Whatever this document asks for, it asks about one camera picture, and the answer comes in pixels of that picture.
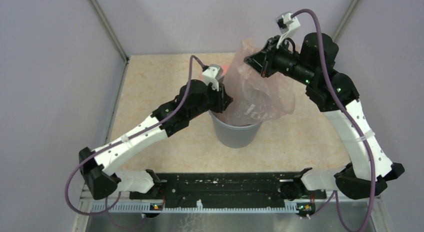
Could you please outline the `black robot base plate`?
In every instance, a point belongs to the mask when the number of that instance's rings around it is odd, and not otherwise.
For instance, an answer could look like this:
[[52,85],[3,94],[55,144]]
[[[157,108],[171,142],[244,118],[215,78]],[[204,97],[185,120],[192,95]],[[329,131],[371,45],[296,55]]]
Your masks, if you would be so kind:
[[325,191],[309,191],[300,172],[158,173],[147,193],[130,192],[131,200],[160,200],[166,208],[283,208],[296,199],[325,199]]

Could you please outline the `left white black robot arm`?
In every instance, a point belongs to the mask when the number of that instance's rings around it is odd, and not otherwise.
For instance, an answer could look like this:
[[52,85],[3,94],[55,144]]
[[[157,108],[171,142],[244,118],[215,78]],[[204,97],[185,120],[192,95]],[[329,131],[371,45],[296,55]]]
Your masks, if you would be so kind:
[[124,191],[143,193],[151,199],[157,197],[160,179],[152,170],[124,175],[118,169],[142,150],[187,128],[199,115],[208,111],[222,113],[232,101],[223,83],[214,89],[213,83],[190,80],[173,100],[161,104],[120,138],[94,150],[82,149],[78,153],[83,164],[79,170],[93,199]]

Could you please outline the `translucent pink trash bag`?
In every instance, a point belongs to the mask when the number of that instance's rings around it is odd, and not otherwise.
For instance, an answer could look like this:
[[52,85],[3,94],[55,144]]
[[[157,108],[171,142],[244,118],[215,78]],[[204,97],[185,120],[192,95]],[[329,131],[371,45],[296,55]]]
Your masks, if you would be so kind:
[[280,73],[263,78],[244,62],[246,56],[259,52],[252,39],[241,41],[222,83],[233,98],[217,118],[232,126],[246,126],[292,114],[296,106],[294,81]]

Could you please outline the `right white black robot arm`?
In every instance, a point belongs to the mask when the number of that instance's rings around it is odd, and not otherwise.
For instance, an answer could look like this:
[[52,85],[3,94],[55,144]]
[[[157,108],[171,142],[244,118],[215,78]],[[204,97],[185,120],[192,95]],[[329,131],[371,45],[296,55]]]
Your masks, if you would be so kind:
[[322,35],[329,80],[341,108],[326,85],[317,34],[307,34],[299,52],[290,51],[287,45],[278,47],[278,40],[279,36],[268,39],[259,52],[246,56],[244,62],[262,77],[281,73],[304,84],[306,95],[336,129],[350,159],[340,168],[303,170],[300,180],[293,184],[295,195],[306,198],[313,190],[337,190],[350,199],[380,195],[405,168],[385,155],[365,118],[353,81],[334,69],[338,45],[327,34]]

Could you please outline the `grey plastic trash bin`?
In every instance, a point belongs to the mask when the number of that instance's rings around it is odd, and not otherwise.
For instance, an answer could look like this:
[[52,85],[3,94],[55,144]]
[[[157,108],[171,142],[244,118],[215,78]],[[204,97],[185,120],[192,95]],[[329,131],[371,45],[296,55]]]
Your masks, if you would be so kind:
[[262,123],[246,126],[228,125],[217,118],[214,112],[209,111],[213,128],[217,139],[226,147],[243,148],[248,146],[255,139]]

